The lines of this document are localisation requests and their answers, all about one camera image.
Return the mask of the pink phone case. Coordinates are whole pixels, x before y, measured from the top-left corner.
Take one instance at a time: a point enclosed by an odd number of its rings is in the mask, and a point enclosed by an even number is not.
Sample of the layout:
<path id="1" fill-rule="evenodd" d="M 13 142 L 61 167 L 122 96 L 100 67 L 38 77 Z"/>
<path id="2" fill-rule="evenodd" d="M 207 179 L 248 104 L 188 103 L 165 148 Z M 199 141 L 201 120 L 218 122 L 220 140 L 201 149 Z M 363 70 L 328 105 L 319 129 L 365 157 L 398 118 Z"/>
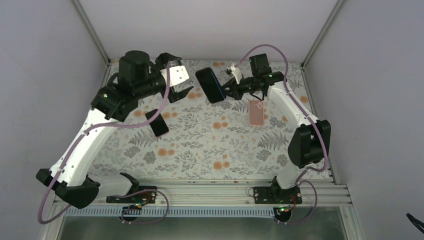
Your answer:
<path id="1" fill-rule="evenodd" d="M 248 120 L 251 126 L 264 125 L 264 105 L 260 100 L 250 100 L 248 105 Z"/>

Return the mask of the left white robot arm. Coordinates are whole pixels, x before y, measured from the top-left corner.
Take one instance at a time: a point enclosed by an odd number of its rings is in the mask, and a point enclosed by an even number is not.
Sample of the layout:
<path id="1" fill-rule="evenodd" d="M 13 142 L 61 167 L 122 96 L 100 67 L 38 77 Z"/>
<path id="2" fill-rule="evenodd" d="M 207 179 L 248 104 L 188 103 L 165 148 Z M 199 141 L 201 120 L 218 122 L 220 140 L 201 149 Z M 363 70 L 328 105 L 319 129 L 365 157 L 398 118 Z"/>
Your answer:
<path id="1" fill-rule="evenodd" d="M 139 197 L 139 181 L 128 173 L 95 177 L 88 171 L 114 129 L 126 128 L 125 120 L 139 101 L 160 94 L 163 102 L 185 98 L 189 88 L 174 86 L 189 79 L 178 56 L 164 52 L 155 61 L 143 51 L 131 50 L 119 59 L 114 73 L 91 101 L 90 110 L 78 135 L 63 156 L 50 168 L 42 168 L 36 178 L 71 206 L 83 209 L 94 200 L 120 196 L 131 203 Z"/>

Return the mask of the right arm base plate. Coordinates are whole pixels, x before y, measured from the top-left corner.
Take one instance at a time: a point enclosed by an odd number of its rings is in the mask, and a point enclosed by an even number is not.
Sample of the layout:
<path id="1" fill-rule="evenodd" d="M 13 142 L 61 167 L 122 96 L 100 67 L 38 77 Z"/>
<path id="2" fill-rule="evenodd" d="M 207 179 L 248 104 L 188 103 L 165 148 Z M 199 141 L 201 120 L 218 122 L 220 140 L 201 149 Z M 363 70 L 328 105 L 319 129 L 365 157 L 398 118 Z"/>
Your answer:
<path id="1" fill-rule="evenodd" d="M 300 188 L 297 186 L 289 189 L 281 189 L 279 186 L 255 186 L 253 198 L 257 205 L 303 203 Z"/>

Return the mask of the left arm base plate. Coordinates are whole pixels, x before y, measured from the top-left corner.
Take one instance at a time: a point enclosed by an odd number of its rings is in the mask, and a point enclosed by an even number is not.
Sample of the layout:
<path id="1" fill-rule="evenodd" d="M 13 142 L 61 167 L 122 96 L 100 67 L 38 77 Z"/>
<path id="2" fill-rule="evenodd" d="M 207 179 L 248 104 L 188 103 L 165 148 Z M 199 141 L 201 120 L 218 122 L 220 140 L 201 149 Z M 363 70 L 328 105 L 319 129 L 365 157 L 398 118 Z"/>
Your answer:
<path id="1" fill-rule="evenodd" d="M 108 196 L 106 202 L 109 204 L 154 204 L 156 201 L 156 186 L 139 186 L 137 194 L 127 197 Z"/>

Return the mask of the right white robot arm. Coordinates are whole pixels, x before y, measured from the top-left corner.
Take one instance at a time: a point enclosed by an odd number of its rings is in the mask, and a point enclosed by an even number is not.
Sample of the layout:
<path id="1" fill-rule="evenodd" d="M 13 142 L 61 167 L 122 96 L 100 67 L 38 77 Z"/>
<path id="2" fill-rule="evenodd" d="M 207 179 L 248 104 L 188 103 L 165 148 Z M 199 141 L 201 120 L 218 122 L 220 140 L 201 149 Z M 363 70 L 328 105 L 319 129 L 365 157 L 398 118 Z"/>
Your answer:
<path id="1" fill-rule="evenodd" d="M 289 189 L 298 187 L 307 172 L 328 169 L 331 125 L 305 108 L 289 86 L 287 76 L 280 71 L 272 71 L 266 54 L 250 57 L 249 63 L 250 77 L 244 77 L 235 64 L 227 68 L 226 73 L 232 78 L 224 84 L 224 93 L 241 100 L 244 94 L 261 91 L 263 96 L 269 97 L 279 107 L 288 123 L 295 128 L 287 148 L 290 162 L 271 183 L 272 200 L 282 204 L 290 197 Z"/>

